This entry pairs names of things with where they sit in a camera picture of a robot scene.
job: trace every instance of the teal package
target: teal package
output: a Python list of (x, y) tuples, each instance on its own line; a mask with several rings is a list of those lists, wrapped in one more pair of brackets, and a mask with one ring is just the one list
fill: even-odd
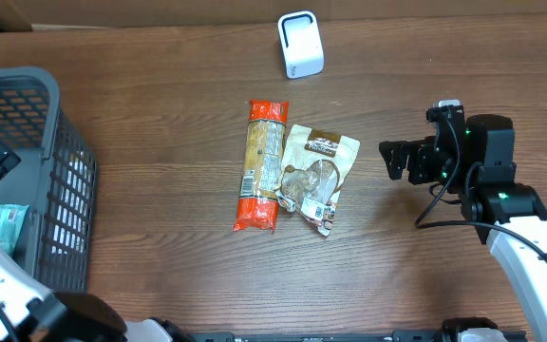
[(27, 210), (28, 205), (0, 204), (0, 247), (9, 256), (16, 248)]

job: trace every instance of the brown cardboard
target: brown cardboard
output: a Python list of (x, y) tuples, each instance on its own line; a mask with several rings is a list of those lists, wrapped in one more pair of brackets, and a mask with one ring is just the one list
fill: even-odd
[(14, 0), (0, 0), (0, 29), (11, 32), (32, 30)]
[(6, 1), (13, 1), (31, 24), (88, 27), (273, 23), (281, 15), (296, 10), (311, 10), (319, 21), (547, 13), (547, 0)]

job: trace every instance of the orange snack package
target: orange snack package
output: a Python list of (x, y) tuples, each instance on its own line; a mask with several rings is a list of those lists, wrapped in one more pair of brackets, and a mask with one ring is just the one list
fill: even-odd
[(282, 173), (288, 110), (288, 102), (251, 100), (234, 232), (249, 227), (275, 231), (278, 209), (275, 189)]

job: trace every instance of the brown label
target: brown label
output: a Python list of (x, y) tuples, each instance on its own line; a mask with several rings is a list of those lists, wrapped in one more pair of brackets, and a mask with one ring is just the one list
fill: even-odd
[(339, 147), (340, 141), (340, 134), (312, 129), (308, 137), (308, 142), (305, 144), (305, 149), (334, 158), (337, 154), (337, 148)]

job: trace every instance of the item in basket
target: item in basket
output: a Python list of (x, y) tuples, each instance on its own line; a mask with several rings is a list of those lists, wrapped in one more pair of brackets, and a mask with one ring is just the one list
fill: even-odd
[(282, 159), (276, 195), (323, 236), (330, 234), (341, 184), (353, 166), (360, 142), (336, 133), (294, 125)]
[(275, 230), (275, 189), (281, 174), (288, 110), (288, 102), (251, 100), (235, 232), (249, 227)]
[(28, 205), (0, 204), (0, 247), (10, 257), (16, 248)]

